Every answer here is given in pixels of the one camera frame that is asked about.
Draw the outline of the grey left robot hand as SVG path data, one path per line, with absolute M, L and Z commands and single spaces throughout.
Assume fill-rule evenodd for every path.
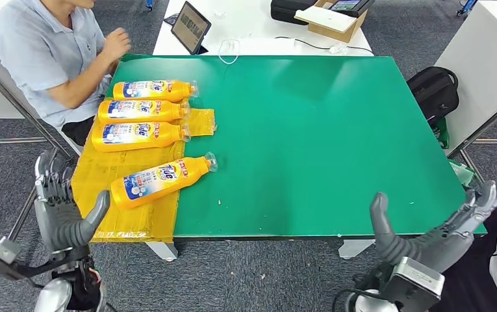
M 110 207 L 110 192 L 102 190 L 95 205 L 82 217 L 74 200 L 67 170 L 56 171 L 52 151 L 40 154 L 34 165 L 34 208 L 41 237 L 52 252 L 86 246 Z

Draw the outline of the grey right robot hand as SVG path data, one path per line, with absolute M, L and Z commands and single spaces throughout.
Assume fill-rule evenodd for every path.
M 497 181 L 485 181 L 482 191 L 480 198 L 476 198 L 474 190 L 466 191 L 458 210 L 441 225 L 413 239 L 402 238 L 393 231 L 387 216 L 387 195 L 377 192 L 370 204 L 370 218 L 380 256 L 392 265 L 408 257 L 444 272 L 464 256 L 474 241 L 474 230 L 497 208 Z

